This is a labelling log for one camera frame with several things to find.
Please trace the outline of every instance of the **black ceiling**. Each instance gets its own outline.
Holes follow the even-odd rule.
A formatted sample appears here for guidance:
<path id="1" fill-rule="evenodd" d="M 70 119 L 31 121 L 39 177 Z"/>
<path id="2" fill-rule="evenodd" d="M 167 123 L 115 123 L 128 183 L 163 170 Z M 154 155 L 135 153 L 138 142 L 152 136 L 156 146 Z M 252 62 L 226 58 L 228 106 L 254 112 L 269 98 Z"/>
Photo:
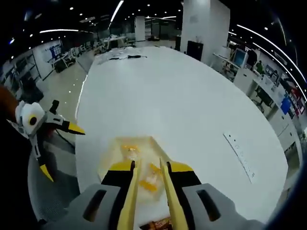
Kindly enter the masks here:
<path id="1" fill-rule="evenodd" d="M 265 49 L 271 50 L 273 47 L 268 42 L 237 27 L 236 24 L 245 26 L 265 36 L 286 52 L 293 61 L 296 62 L 297 57 L 298 66 L 307 76 L 303 53 L 304 36 L 301 35 L 302 32 L 300 31 L 300 25 L 304 25 L 305 21 L 302 13 L 304 8 L 298 5 L 303 3 L 291 1 L 290 4 L 288 1 L 279 0 L 220 1 L 231 10 L 230 30 L 233 29 L 237 37 L 241 36 L 242 40 L 246 41 L 247 44 L 255 42 Z M 78 29 L 97 31 L 107 29 L 118 3 L 119 0 L 10 0 L 5 2 L 3 4 L 5 8 L 2 9 L 2 12 L 6 12 L 6 14 L 3 13 L 0 16 L 0 22 L 2 23 L 0 37 L 1 63 L 11 55 L 17 56 L 27 50 L 28 47 L 35 47 L 41 44 L 41 41 L 49 41 L 51 38 L 58 36 L 69 36 L 72 33 L 40 34 L 39 31 L 42 30 Z M 157 14 L 157 17 L 177 16 L 179 18 L 182 16 L 182 9 L 181 0 L 125 0 L 112 26 L 121 24 L 125 19 L 127 21 L 133 20 L 136 15 L 155 16 L 154 14 Z M 95 17 L 95 19 L 91 22 L 80 22 L 80 20 L 90 17 Z M 14 37 L 15 41 L 9 45 L 12 37 Z M 294 72 L 294 75 L 297 76 L 298 80 L 300 79 L 301 85 L 306 87 L 306 83 L 301 79 L 300 75 L 297 75 L 296 72 Z"/>

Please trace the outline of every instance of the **black cable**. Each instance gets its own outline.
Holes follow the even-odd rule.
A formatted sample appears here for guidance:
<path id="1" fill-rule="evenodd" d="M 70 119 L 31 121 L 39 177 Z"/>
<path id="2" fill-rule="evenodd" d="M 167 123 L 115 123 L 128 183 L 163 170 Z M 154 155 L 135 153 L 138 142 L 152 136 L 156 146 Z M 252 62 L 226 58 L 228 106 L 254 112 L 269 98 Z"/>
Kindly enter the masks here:
<path id="1" fill-rule="evenodd" d="M 57 134 L 64 140 L 66 141 L 73 149 L 75 149 L 75 146 L 73 144 L 70 143 L 70 141 L 68 141 L 66 138 L 64 138 L 56 129 Z"/>

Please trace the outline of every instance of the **computer monitor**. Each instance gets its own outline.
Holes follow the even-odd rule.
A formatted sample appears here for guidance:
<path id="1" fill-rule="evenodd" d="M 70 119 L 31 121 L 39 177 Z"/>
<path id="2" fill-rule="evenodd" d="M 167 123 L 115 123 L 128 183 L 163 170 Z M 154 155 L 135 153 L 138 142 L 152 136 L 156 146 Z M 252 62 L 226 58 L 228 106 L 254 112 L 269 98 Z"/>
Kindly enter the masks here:
<path id="1" fill-rule="evenodd" d="M 236 49 L 235 56 L 233 62 L 243 68 L 246 65 L 246 61 L 248 59 L 248 54 L 242 49 Z"/>

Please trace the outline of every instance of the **white pillar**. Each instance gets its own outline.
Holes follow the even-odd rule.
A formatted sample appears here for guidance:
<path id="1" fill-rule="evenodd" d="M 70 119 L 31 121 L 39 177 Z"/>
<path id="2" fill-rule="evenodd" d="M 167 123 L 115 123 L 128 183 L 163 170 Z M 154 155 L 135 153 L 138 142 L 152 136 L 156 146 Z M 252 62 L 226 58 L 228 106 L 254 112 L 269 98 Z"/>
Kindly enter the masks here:
<path id="1" fill-rule="evenodd" d="M 181 52 L 188 41 L 203 43 L 201 61 L 211 63 L 212 53 L 227 45 L 230 9 L 219 0 L 185 0 L 181 32 Z"/>
<path id="2" fill-rule="evenodd" d="M 144 16 L 137 16 L 134 19 L 134 32 L 136 41 L 145 41 L 145 19 Z"/>

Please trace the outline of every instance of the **snack package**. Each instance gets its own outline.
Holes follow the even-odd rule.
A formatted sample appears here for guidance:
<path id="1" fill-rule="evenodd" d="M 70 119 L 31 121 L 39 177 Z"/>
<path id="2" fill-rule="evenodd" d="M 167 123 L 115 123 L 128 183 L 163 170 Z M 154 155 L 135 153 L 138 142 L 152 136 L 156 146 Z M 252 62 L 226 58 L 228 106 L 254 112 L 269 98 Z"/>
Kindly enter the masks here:
<path id="1" fill-rule="evenodd" d="M 122 145 L 121 152 L 125 160 L 137 161 L 140 158 L 140 150 L 137 145 Z"/>
<path id="2" fill-rule="evenodd" d="M 146 176 L 140 180 L 139 184 L 151 193 L 157 192 L 163 184 L 161 169 L 150 163 Z"/>
<path id="3" fill-rule="evenodd" d="M 150 222 L 143 226 L 140 226 L 142 230 L 172 230 L 172 221 L 171 218 L 164 218 L 160 221 Z"/>

